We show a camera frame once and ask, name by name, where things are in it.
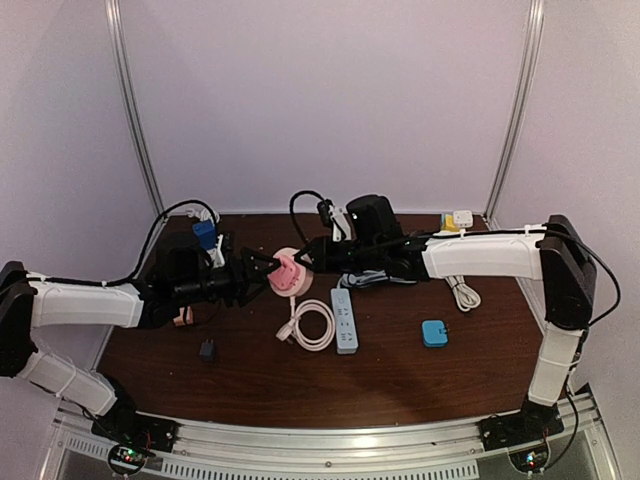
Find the light blue power strip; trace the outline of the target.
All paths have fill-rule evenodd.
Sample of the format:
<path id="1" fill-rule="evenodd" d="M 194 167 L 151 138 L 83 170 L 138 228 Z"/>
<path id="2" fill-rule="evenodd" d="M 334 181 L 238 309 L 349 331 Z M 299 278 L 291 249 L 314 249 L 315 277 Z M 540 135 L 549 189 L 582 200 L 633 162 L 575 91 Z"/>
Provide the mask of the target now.
<path id="1" fill-rule="evenodd" d="M 390 276 L 383 271 L 369 270 L 359 274 L 343 274 L 336 287 L 331 290 L 330 298 L 336 321 L 335 341 L 338 355 L 352 355 L 359 348 L 350 290 L 369 287 L 389 280 Z"/>

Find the salmon pink plug charger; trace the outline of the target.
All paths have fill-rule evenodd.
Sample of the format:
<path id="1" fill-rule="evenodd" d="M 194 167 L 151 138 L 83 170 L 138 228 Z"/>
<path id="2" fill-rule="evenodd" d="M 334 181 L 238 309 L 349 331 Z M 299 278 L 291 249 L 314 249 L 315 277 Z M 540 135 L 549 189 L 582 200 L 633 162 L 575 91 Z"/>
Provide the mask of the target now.
<path id="1" fill-rule="evenodd" d="M 194 324 L 194 314 L 191 306 L 181 307 L 178 315 L 173 319 L 173 325 L 177 328 L 193 326 Z"/>

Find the dark navy plug charger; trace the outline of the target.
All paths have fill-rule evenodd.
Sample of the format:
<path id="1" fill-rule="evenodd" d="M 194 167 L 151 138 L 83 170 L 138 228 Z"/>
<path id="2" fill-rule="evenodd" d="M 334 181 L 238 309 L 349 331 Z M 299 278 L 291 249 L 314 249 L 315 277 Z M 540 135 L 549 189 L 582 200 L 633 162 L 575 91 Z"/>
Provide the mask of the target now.
<path id="1" fill-rule="evenodd" d="M 216 346 L 213 340 L 207 339 L 201 343 L 199 358 L 203 362 L 212 363 L 216 358 Z"/>

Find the blue square plug adapter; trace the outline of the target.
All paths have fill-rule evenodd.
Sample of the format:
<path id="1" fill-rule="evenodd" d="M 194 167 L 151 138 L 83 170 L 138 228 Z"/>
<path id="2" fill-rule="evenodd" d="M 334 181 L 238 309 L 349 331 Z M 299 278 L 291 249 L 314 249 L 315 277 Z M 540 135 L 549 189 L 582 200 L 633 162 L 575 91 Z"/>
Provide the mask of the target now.
<path id="1" fill-rule="evenodd" d="M 443 348 L 449 343 L 448 330 L 442 320 L 425 320 L 421 324 L 422 341 L 427 348 Z"/>

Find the pink square plug adapter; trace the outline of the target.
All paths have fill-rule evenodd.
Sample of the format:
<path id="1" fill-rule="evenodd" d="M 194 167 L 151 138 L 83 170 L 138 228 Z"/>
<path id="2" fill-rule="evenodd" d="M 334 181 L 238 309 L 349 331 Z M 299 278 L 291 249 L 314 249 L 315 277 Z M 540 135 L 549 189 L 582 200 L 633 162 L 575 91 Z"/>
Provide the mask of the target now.
<path id="1" fill-rule="evenodd" d="M 280 267 L 268 278 L 272 287 L 279 291 L 292 289 L 299 278 L 299 267 L 295 260 L 287 255 L 278 257 Z"/>

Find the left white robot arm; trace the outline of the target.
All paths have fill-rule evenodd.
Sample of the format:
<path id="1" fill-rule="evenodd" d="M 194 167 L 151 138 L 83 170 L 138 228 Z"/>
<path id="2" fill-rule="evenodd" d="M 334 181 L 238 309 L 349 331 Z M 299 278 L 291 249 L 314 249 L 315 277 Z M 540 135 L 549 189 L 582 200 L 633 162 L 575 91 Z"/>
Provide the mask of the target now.
<path id="1" fill-rule="evenodd" d="M 244 306 L 267 287 L 278 259 L 223 243 L 212 256 L 193 234 L 157 244 L 147 273 L 118 281 L 80 281 L 29 273 L 19 261 L 1 271 L 1 374 L 25 379 L 104 417 L 123 444 L 144 433 L 129 401 L 106 377 L 40 349 L 33 330 L 54 325 L 107 325 L 155 329 L 200 302 Z"/>

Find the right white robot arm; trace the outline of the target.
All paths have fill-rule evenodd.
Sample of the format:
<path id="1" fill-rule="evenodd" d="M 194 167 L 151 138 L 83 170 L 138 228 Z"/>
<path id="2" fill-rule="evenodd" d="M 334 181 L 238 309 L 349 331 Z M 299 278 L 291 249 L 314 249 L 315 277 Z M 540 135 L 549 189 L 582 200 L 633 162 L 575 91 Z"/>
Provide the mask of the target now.
<path id="1" fill-rule="evenodd" d="M 315 273 L 355 274 L 367 270 L 409 281 L 449 277 L 513 277 L 544 287 L 544 337 L 529 386 L 529 405 L 513 419 L 519 440 L 535 440 L 551 424 L 547 407 L 561 395 L 593 315 L 596 283 L 594 254 L 571 222 L 553 215 L 543 224 L 519 229 L 468 233 L 417 233 L 402 230 L 389 200 L 365 195 L 349 202 L 348 233 L 321 202 L 319 214 L 339 235 L 304 243 L 294 259 Z"/>

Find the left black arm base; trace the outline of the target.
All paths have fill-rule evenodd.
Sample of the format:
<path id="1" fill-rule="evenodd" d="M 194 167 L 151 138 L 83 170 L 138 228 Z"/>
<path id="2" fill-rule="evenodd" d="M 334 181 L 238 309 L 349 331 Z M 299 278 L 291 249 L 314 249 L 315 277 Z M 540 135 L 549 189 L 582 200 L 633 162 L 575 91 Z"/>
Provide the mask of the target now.
<path id="1" fill-rule="evenodd" d="M 117 476 L 129 478 L 158 459 L 159 453 L 171 453 L 177 439 L 176 421 L 141 414 L 130 404 L 117 402 L 104 416 L 84 409 L 92 422 L 91 432 L 111 440 L 108 467 Z"/>

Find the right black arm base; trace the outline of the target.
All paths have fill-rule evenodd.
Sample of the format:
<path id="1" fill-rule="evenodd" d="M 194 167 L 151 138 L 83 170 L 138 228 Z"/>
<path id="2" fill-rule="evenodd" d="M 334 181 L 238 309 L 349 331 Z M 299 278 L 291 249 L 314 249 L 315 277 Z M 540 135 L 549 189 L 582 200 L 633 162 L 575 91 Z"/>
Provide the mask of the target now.
<path id="1" fill-rule="evenodd" d="M 543 406 L 525 400 L 521 409 L 491 415 L 477 423 L 486 452 L 506 449 L 519 473 L 542 473 L 550 462 L 549 437 L 564 431 L 556 404 Z"/>

